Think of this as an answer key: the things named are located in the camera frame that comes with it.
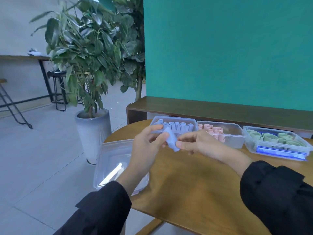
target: empty plastic container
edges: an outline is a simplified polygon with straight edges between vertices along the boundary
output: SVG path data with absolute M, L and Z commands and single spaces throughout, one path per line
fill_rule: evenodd
M 290 135 L 292 137 L 291 138 L 292 140 L 298 141 L 304 146 L 296 146 L 279 142 L 257 140 L 250 136 L 248 130 L 257 131 L 260 134 L 270 133 L 276 136 L 278 135 L 278 133 L 285 133 L 287 135 Z M 311 151 L 313 151 L 313 146 L 311 144 L 309 144 L 307 141 L 305 141 L 297 134 L 290 131 L 244 126 L 244 134 L 247 136 L 245 140 L 245 145 L 249 152 L 251 153 L 291 160 L 305 161 L 306 157 L 310 154 Z
M 170 117 L 170 116 L 155 116 L 150 125 L 154 125 L 156 122 L 159 122 L 159 120 L 163 120 L 163 123 L 174 122 L 175 129 L 172 129 L 172 131 L 176 137 L 178 137 L 181 134 L 189 132 L 189 129 L 192 129 L 192 131 L 198 130 L 198 124 L 197 124 L 196 120 L 189 119 L 189 118 Z M 178 124 L 177 122 L 183 123 L 182 125 L 183 125 L 184 130 L 180 130 L 181 125 Z M 163 130 L 164 130 L 164 128 L 161 130 L 156 130 L 156 131 L 154 131 L 154 133 L 162 133 Z
M 198 121 L 197 126 L 198 124 L 210 124 L 214 127 L 223 128 L 223 134 L 213 133 L 213 135 L 225 136 L 224 143 L 229 147 L 240 149 L 245 142 L 246 135 L 244 135 L 242 128 L 237 124 L 213 121 Z
M 101 189 L 110 181 L 116 180 L 128 166 L 131 159 L 133 139 L 102 144 L 94 175 L 94 188 Z M 149 173 L 141 180 L 132 195 L 138 194 L 149 182 Z

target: metal bar stool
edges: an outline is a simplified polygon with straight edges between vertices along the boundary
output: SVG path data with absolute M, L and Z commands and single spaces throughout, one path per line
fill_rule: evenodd
M 14 117 L 15 121 L 18 122 L 19 124 L 26 124 L 26 125 L 28 126 L 28 128 L 32 129 L 33 126 L 32 126 L 30 123 L 28 123 L 28 122 L 26 121 L 26 119 L 25 119 L 24 116 L 22 115 L 21 111 L 19 111 L 19 109 L 16 107 L 16 105 L 15 105 L 14 102 L 12 101 L 11 97 L 9 96 L 9 94 L 8 94 L 8 93 L 6 92 L 6 90 L 3 88 L 2 83 L 6 83 L 6 82 L 7 82 L 6 79 L 0 79 L 0 89 L 1 89 L 1 90 L 0 90 L 0 97 L 2 98 L 3 102 L 5 103 L 5 105 L 7 105 L 7 108 L 8 108 L 8 110 L 10 111 L 11 115 Z M 5 97 L 7 97 L 11 103 L 8 104 L 8 103 L 6 102 L 6 100 L 5 100 Z M 24 123 L 21 123 L 21 122 L 18 121 L 18 119 L 17 119 L 16 116 L 14 115 L 13 111 L 11 110 L 10 105 L 13 106 L 13 107 L 16 109 L 16 111 L 18 112 L 18 114 L 19 114 L 19 115 L 21 116 L 21 118 L 24 120 Z
M 66 93 L 65 93 L 65 88 L 64 88 L 64 81 L 63 78 L 66 77 L 66 71 L 58 71 L 58 72 L 51 72 L 49 71 L 47 73 L 48 78 L 52 77 L 53 78 L 53 88 L 54 88 L 54 101 L 55 103 L 55 108 L 59 111 L 66 111 L 66 105 L 68 104 L 66 100 Z M 58 93 L 58 87 L 57 87 L 57 81 L 59 82 L 59 86 L 61 88 L 61 93 Z M 64 105 L 65 109 L 60 110 L 58 108 L 58 104 Z

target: black jacket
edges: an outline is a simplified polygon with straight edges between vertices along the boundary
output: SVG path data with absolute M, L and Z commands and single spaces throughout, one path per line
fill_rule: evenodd
M 313 234 L 313 187 L 284 166 L 253 162 L 240 182 L 240 195 L 273 235 Z M 119 235 L 131 209 L 124 188 L 112 181 L 89 193 L 55 235 Z

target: wooden table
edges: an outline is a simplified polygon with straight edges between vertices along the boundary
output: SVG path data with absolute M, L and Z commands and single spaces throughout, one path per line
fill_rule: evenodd
M 131 124 L 146 120 L 147 112 L 196 120 L 313 133 L 313 111 L 152 96 L 145 96 L 126 107 L 127 122 Z
M 145 120 L 127 125 L 105 142 L 134 138 L 150 125 Z M 313 185 L 313 157 L 307 162 L 272 158 L 242 152 L 253 160 L 273 166 L 284 165 L 303 174 Z M 243 204 L 239 194 L 240 178 L 228 166 L 200 154 L 189 156 L 161 149 L 150 171 L 148 186 L 131 197 L 132 208 L 155 217 L 138 234 L 149 234 L 163 221 L 202 235 L 270 235 L 263 223 Z
M 23 102 L 30 102 L 30 101 L 34 101 L 37 99 L 41 99 L 41 98 L 46 98 L 49 97 L 50 101 L 53 102 L 53 96 L 54 94 L 51 91 L 51 87 L 48 81 L 48 77 L 47 77 L 47 73 L 43 64 L 43 61 L 50 61 L 49 57 L 46 56 L 23 56 L 23 55 L 0 55 L 0 60 L 27 60 L 27 59 L 34 59 L 34 60 L 38 60 L 40 68 L 41 68 L 41 72 L 47 87 L 47 91 L 48 91 L 48 95 L 43 95 L 43 96 L 39 96 L 39 97 L 35 97 L 35 98 L 31 98 L 31 99 L 26 99 L 26 100 L 22 100 L 19 102 L 13 102 L 13 103 L 8 103 L 8 104 L 4 104 L 4 105 L 0 105 L 1 107 L 6 107 L 6 106 L 11 106 L 13 104 L 19 104 L 19 103 L 23 103 Z

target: left hand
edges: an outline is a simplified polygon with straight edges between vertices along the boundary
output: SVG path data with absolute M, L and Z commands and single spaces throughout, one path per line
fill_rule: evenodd
M 151 134 L 152 131 L 160 130 L 162 127 L 161 124 L 148 126 L 133 141 L 128 168 L 136 170 L 142 177 L 151 169 L 160 147 L 165 147 L 168 133 Z

